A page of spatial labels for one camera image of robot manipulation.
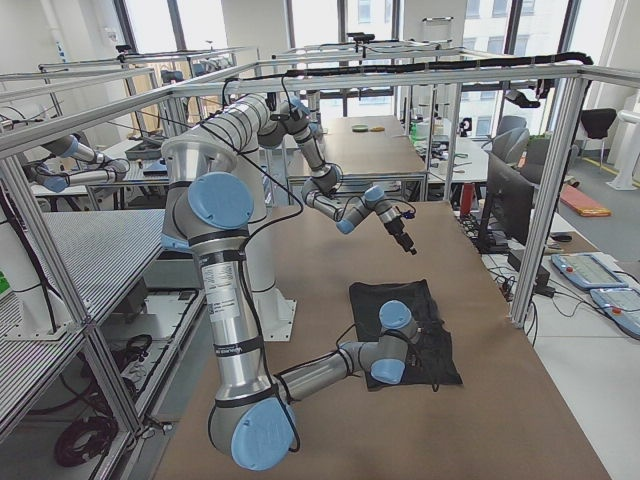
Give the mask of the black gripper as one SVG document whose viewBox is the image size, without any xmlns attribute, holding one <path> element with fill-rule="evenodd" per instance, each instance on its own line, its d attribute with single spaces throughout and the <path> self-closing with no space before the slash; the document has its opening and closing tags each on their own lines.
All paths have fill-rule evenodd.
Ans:
<svg viewBox="0 0 640 480">
<path fill-rule="evenodd" d="M 392 220 L 387 221 L 385 223 L 385 228 L 387 232 L 397 240 L 397 243 L 405 252 L 410 253 L 411 255 L 417 254 L 417 250 L 414 247 L 414 241 L 404 231 L 404 223 L 401 217 L 394 217 Z"/>
</svg>

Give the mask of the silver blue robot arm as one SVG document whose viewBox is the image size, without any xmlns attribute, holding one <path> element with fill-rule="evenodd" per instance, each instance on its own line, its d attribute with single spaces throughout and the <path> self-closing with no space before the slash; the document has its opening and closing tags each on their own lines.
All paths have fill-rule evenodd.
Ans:
<svg viewBox="0 0 640 480">
<path fill-rule="evenodd" d="M 248 94 L 200 123 L 199 127 L 234 154 L 246 155 L 247 145 L 255 140 L 264 149 L 274 148 L 285 137 L 294 139 L 310 169 L 301 190 L 301 202 L 335 222 L 337 229 L 349 234 L 369 215 L 378 217 L 383 227 L 407 253 L 417 253 L 405 231 L 403 213 L 379 186 L 372 186 L 355 200 L 342 204 L 335 200 L 342 170 L 325 159 L 307 114 L 290 101 L 276 105 L 259 94 Z"/>
<path fill-rule="evenodd" d="M 186 240 L 206 295 L 221 381 L 208 417 L 209 439 L 238 466 L 264 471 L 300 447 L 292 403 L 357 372 L 399 384 L 420 331 L 410 309 L 391 300 L 379 310 L 376 341 L 347 341 L 272 374 L 245 276 L 254 200 L 232 173 L 239 152 L 216 136 L 187 132 L 167 140 L 163 157 L 177 177 L 171 183 L 177 191 L 167 201 L 164 227 Z"/>
</svg>

